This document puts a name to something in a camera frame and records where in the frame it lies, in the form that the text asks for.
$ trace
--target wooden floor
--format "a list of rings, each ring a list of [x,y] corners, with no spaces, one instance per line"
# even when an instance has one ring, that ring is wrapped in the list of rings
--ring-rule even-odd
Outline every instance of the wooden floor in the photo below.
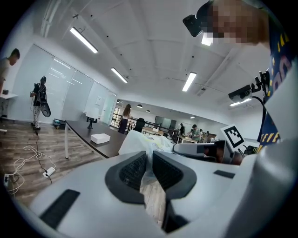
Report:
[[[104,159],[93,153],[71,131],[68,133],[69,159],[65,159],[64,130],[55,130],[52,125],[41,124],[39,138],[33,132],[28,122],[16,121],[13,123],[12,121],[4,120],[0,124],[0,129],[8,130],[6,134],[0,132],[1,181],[3,181],[4,173],[12,173],[14,171],[14,162],[17,159],[27,159],[34,155],[32,151],[25,151],[23,147],[31,145],[36,148],[37,139],[38,150],[51,156],[52,161],[57,166],[56,172],[51,175],[53,183],[83,164]],[[40,162],[46,169],[52,166],[47,157],[42,157]],[[43,169],[34,157],[28,160],[19,172],[24,177],[25,183],[19,188],[15,197],[28,206],[37,194],[49,186],[51,182],[43,177]],[[165,193],[156,178],[146,178],[143,181],[145,182],[142,182],[140,192],[144,194],[146,211],[161,225],[165,209]]]

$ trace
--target white cable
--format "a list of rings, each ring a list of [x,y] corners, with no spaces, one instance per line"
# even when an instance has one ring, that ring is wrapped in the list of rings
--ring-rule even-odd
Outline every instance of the white cable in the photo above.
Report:
[[[14,162],[14,173],[11,173],[11,174],[8,174],[9,176],[15,176],[15,174],[18,174],[22,179],[23,179],[23,182],[21,183],[21,185],[18,184],[18,182],[16,182],[16,184],[18,185],[16,188],[14,188],[13,186],[13,189],[11,190],[8,190],[8,192],[12,192],[10,194],[14,195],[18,190],[19,188],[25,183],[25,179],[23,176],[21,176],[21,174],[19,173],[19,170],[25,165],[25,162],[32,159],[33,157],[35,157],[36,159],[40,159],[43,155],[46,156],[46,157],[49,157],[50,158],[50,162],[52,163],[52,165],[54,165],[54,169],[56,168],[56,165],[52,162],[52,157],[51,156],[48,156],[46,154],[43,154],[39,151],[37,151],[34,147],[30,146],[30,145],[27,145],[23,148],[25,151],[29,151],[29,150],[32,150],[35,155],[31,156],[30,158],[28,159],[24,159],[24,158],[20,158],[22,159],[22,163],[20,165],[18,165],[17,167],[15,167],[15,164],[20,160],[20,159],[17,159],[15,162]]]

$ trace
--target table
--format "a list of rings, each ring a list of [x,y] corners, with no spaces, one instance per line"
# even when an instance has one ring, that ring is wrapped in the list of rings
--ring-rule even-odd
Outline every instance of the table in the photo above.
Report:
[[[93,129],[87,129],[89,123],[82,121],[65,121],[65,134],[64,134],[64,147],[65,147],[65,158],[68,159],[68,129],[73,133],[92,151],[105,157],[111,158],[119,155],[118,151],[122,146],[126,135],[116,132],[110,129],[109,126],[93,123]],[[109,135],[110,141],[102,144],[96,144],[91,141],[91,135],[94,134],[107,134]]]
[[[142,133],[145,132],[144,134],[146,134],[146,132],[148,132],[149,134],[154,134],[154,135],[159,135],[159,136],[163,136],[163,131],[158,131],[155,132],[152,130],[152,128],[150,127],[143,127],[142,129]]]
[[[183,137],[183,136],[179,136],[179,138],[181,138],[182,139],[182,142],[181,142],[181,144],[183,144],[183,142],[184,141],[189,141],[189,142],[191,142],[191,143],[197,143],[197,141],[196,140],[194,140],[194,139],[191,139],[191,138],[186,138],[186,137]]]
[[[0,99],[4,99],[4,100],[8,100],[8,99],[14,98],[14,97],[17,97],[17,95],[14,94],[14,93],[8,93],[8,94],[2,94],[1,93],[0,94]],[[2,113],[3,113],[3,106],[1,105],[1,114],[0,114],[1,118],[2,118]],[[0,129],[0,132],[7,132],[7,130]]]

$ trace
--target table leg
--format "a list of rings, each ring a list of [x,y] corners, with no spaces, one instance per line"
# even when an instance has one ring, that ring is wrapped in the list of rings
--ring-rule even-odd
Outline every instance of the table leg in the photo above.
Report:
[[[64,149],[65,149],[65,158],[68,159],[68,125],[65,124],[64,132]]]

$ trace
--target power outlet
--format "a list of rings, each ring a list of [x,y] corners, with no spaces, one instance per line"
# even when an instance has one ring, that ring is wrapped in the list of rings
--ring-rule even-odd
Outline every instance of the power outlet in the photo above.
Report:
[[[3,183],[4,183],[4,186],[5,186],[6,188],[8,188],[9,181],[10,181],[9,175],[8,175],[7,173],[4,174]]]
[[[43,173],[43,176],[44,176],[45,178],[48,178],[48,177],[51,176],[55,171],[56,171],[56,170],[55,170],[53,167],[50,167],[50,168],[47,170],[47,173],[46,173],[46,172]]]

